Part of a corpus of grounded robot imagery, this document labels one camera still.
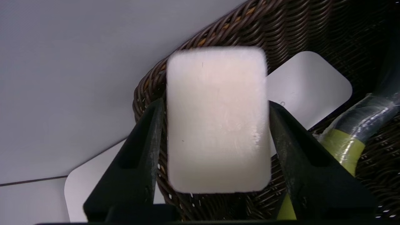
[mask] soap bar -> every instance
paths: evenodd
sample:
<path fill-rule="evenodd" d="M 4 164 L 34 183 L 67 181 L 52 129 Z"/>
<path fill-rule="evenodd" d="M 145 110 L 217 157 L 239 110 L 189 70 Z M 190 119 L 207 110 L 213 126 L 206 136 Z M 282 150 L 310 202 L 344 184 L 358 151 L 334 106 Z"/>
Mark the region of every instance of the soap bar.
<path fill-rule="evenodd" d="M 270 180 L 265 53 L 178 51 L 166 70 L 171 186 L 183 193 L 263 189 Z"/>

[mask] white wall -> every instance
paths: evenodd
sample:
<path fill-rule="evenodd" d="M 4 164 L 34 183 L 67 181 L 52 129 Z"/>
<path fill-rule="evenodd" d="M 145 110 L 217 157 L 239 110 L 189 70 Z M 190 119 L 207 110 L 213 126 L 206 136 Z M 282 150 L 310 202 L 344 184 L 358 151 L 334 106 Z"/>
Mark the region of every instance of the white wall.
<path fill-rule="evenodd" d="M 244 0 L 1 0 L 0 184 L 67 175 L 134 125 L 134 88 Z"/>

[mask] white soap bar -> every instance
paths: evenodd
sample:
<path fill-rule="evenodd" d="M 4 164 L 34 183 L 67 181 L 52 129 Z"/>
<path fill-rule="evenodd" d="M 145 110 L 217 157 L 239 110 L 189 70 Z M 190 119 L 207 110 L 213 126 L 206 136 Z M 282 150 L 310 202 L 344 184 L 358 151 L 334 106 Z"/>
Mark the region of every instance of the white soap bar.
<path fill-rule="evenodd" d="M 168 179 L 184 193 L 259 191 L 270 180 L 265 54 L 174 53 L 167 63 Z"/>

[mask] white surface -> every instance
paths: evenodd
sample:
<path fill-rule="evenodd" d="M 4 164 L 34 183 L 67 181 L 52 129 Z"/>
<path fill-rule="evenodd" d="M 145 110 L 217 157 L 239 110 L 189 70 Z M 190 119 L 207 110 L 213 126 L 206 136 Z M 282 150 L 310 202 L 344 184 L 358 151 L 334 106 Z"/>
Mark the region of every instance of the white surface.
<path fill-rule="evenodd" d="M 200 48 L 170 57 L 168 180 L 176 191 L 234 193 L 267 186 L 266 75 L 265 53 L 255 47 Z"/>
<path fill-rule="evenodd" d="M 83 203 L 121 149 L 125 140 L 73 170 L 65 182 L 64 194 L 71 222 L 87 222 Z M 158 185 L 154 203 L 165 203 Z"/>
<path fill-rule="evenodd" d="M 345 103 L 350 82 L 320 55 L 300 52 L 268 76 L 268 99 L 307 130 Z"/>
<path fill-rule="evenodd" d="M 0 0 L 0 183 L 68 175 L 126 137 L 139 80 L 244 1 Z"/>
<path fill-rule="evenodd" d="M 0 187 L 0 224 L 69 222 L 64 198 L 66 178 Z"/>

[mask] dark wicker weave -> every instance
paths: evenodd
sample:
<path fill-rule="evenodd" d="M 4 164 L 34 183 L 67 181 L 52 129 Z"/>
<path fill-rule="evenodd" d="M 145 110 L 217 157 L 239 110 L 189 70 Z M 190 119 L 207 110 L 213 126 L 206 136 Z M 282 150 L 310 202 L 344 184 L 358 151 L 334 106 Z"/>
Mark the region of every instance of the dark wicker weave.
<path fill-rule="evenodd" d="M 259 46 L 265 50 L 269 73 L 298 52 L 324 57 L 353 86 L 351 99 L 310 129 L 321 133 L 340 113 L 373 90 L 385 56 L 388 22 L 396 19 L 395 0 L 250 0 L 209 25 L 178 50 L 205 46 Z M 135 89 L 133 110 L 138 120 L 152 101 L 165 98 L 163 59 Z M 165 201 L 184 220 L 269 219 L 285 183 L 278 159 L 272 160 L 272 180 L 256 193 L 190 195 L 168 184 L 166 123 L 160 149 L 158 184 Z M 378 218 L 400 218 L 400 115 L 367 143 L 356 176 L 378 198 Z"/>

